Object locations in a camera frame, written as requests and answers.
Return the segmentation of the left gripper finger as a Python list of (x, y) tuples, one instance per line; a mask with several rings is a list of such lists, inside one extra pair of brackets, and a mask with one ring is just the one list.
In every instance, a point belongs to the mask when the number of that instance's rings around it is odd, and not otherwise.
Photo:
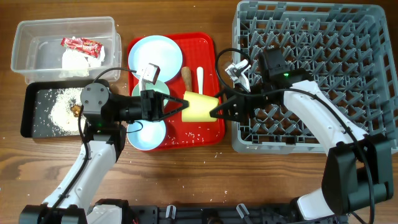
[(161, 95), (162, 95), (163, 100), (167, 100), (168, 102), (180, 103), (182, 105), (181, 109), (185, 109), (185, 108), (189, 107), (189, 102), (187, 100), (176, 98), (174, 96), (170, 96), (165, 93), (162, 93)]
[(171, 117), (171, 116), (173, 116), (173, 115), (175, 115), (175, 114), (178, 114), (179, 112), (182, 112), (184, 109), (186, 109), (187, 108), (187, 106), (181, 106), (181, 107), (179, 107), (179, 108), (177, 108), (177, 109), (174, 109), (174, 110), (171, 110), (171, 111), (169, 111), (169, 112), (166, 112), (166, 113), (164, 113), (162, 116), (161, 116), (161, 120), (165, 120), (166, 118), (169, 118), (169, 117)]

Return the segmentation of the yellow plastic cup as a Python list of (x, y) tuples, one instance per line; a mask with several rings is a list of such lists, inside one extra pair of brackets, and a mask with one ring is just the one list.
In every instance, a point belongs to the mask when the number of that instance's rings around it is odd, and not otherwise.
[(217, 119), (210, 116), (210, 111), (219, 104), (219, 99), (186, 91), (183, 99), (189, 102), (189, 106), (182, 110), (182, 121), (193, 122), (215, 122)]

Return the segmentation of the mint green bowl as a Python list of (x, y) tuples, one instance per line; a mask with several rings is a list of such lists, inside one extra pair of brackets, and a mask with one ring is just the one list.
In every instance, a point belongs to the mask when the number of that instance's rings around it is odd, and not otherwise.
[[(162, 81), (156, 81), (155, 84), (149, 83), (149, 82), (143, 82), (143, 84), (145, 84), (144, 90), (154, 90), (156, 92), (164, 93), (166, 95), (170, 94), (170, 90), (169, 90), (168, 86)], [(143, 91), (143, 89), (140, 86), (140, 84), (137, 84), (133, 88), (133, 90), (131, 92), (131, 96), (140, 96), (142, 91)]]

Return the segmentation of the small light blue bowl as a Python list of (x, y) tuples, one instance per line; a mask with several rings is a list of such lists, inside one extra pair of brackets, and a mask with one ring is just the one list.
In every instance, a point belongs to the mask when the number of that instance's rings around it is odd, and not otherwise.
[(166, 136), (164, 121), (138, 120), (127, 126), (127, 139), (138, 150), (151, 151), (161, 145)]

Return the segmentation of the brown carrot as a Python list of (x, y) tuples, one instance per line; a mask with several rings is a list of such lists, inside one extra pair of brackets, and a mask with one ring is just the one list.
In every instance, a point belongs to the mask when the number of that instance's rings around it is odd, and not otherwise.
[(182, 67), (181, 75), (187, 91), (192, 91), (192, 74), (189, 67)]

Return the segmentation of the white plastic spoon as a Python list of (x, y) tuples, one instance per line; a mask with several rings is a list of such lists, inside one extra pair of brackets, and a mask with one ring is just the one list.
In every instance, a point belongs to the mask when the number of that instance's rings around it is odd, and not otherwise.
[(203, 67), (197, 68), (197, 83), (198, 83), (198, 93), (203, 94), (203, 82), (204, 82), (204, 69)]

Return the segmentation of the large light blue plate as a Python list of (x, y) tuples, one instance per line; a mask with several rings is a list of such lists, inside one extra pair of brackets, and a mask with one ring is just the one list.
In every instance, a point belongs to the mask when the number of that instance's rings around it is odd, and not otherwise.
[(179, 73), (183, 54), (172, 39), (162, 35), (151, 35), (137, 41), (128, 55), (128, 66), (131, 70), (138, 72), (148, 63), (160, 68), (157, 80), (165, 83)]

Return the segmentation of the brown food scrap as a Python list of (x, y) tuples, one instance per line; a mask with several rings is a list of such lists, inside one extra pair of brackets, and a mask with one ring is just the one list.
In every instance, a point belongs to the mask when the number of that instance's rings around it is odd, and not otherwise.
[(81, 111), (81, 106), (80, 105), (73, 105), (71, 107), (71, 111), (74, 115), (74, 117), (79, 117), (80, 111)]

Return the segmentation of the red snack wrapper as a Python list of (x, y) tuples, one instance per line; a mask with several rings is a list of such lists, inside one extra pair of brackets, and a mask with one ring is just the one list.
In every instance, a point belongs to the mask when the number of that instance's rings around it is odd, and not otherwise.
[(61, 46), (76, 50), (80, 53), (87, 54), (91, 57), (98, 58), (100, 56), (103, 44), (86, 38), (66, 38), (61, 41)]

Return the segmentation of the white napkin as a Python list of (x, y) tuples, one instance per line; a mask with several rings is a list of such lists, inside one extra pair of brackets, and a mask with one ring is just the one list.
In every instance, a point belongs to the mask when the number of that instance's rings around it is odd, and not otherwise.
[(104, 46), (102, 46), (99, 57), (90, 56), (77, 50), (66, 49), (62, 55), (61, 78), (87, 77), (89, 68), (100, 67), (105, 58)]

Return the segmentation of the white rice pile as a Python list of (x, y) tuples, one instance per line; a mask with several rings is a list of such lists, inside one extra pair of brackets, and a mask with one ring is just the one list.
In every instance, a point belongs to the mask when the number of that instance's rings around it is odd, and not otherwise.
[(36, 93), (32, 136), (34, 138), (76, 136), (78, 117), (71, 107), (80, 105), (81, 88), (39, 90)]

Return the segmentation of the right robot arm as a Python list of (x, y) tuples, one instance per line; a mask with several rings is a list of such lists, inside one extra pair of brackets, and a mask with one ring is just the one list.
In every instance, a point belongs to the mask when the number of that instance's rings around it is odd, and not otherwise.
[(305, 221), (355, 214), (369, 209), (375, 219), (377, 203), (394, 194), (391, 145), (382, 134), (369, 134), (350, 121), (303, 68), (291, 69), (279, 49), (258, 55), (261, 86), (253, 90), (246, 77), (251, 63), (245, 56), (226, 67), (234, 87), (221, 91), (227, 100), (210, 111), (213, 118), (243, 122), (254, 111), (280, 103), (293, 112), (325, 150), (327, 160), (319, 189), (295, 198), (296, 214)]

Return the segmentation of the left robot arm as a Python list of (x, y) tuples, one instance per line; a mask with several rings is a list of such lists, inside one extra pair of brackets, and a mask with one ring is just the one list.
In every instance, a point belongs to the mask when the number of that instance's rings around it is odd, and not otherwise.
[(137, 223), (127, 200), (91, 204), (100, 183), (118, 161), (126, 141), (123, 122), (162, 121), (188, 108), (189, 102), (154, 90), (140, 96), (112, 93), (106, 80), (79, 83), (80, 153), (60, 185), (40, 204), (26, 205), (19, 223)]

